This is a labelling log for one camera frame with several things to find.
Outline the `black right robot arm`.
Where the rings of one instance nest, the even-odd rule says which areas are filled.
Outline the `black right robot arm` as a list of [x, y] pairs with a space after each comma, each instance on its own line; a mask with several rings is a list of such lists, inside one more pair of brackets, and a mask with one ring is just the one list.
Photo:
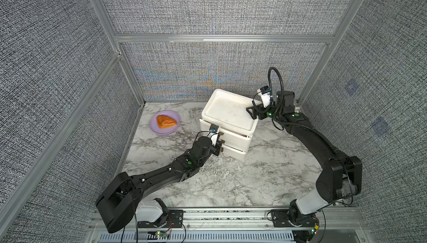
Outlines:
[[272, 96], [271, 89], [265, 86], [256, 94], [261, 102], [253, 101], [252, 106], [246, 109], [252, 119], [271, 118], [277, 129], [296, 137], [322, 168], [315, 188], [290, 203], [287, 215], [291, 225], [301, 226], [317, 211], [344, 199], [353, 199], [361, 193], [361, 159], [340, 151], [312, 125], [306, 115], [296, 112], [292, 104], [293, 92], [279, 91]]

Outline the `white three-drawer storage unit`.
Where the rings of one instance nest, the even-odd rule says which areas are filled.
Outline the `white three-drawer storage unit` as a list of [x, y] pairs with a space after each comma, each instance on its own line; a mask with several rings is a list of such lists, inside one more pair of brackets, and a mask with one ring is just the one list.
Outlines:
[[207, 131], [212, 124], [219, 126], [222, 153], [244, 161], [258, 124], [246, 110], [252, 99], [222, 89], [214, 90], [200, 118], [200, 130]]

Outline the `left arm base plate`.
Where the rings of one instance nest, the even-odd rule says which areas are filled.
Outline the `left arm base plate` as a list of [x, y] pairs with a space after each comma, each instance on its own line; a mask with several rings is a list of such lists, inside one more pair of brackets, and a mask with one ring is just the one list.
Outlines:
[[142, 218], [137, 217], [137, 227], [138, 228], [150, 228], [150, 229], [160, 229], [167, 230], [171, 228], [181, 228], [183, 221], [183, 210], [170, 210], [167, 213], [163, 213], [157, 218], [153, 223], [148, 221], [143, 221]]

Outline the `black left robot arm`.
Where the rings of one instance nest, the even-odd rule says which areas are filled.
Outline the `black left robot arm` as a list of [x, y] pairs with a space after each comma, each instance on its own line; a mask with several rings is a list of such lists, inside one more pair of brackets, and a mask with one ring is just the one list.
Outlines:
[[154, 171], [114, 177], [96, 200], [96, 207], [110, 234], [123, 229], [134, 217], [137, 206], [146, 196], [168, 185], [196, 175], [211, 155], [219, 156], [223, 141], [219, 136], [201, 136], [172, 163]]

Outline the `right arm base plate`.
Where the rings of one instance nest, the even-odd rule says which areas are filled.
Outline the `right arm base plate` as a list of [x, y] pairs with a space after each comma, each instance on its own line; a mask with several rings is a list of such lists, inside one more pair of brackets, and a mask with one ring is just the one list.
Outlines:
[[312, 227], [319, 225], [315, 214], [303, 215], [298, 210], [271, 210], [271, 219], [274, 227]]

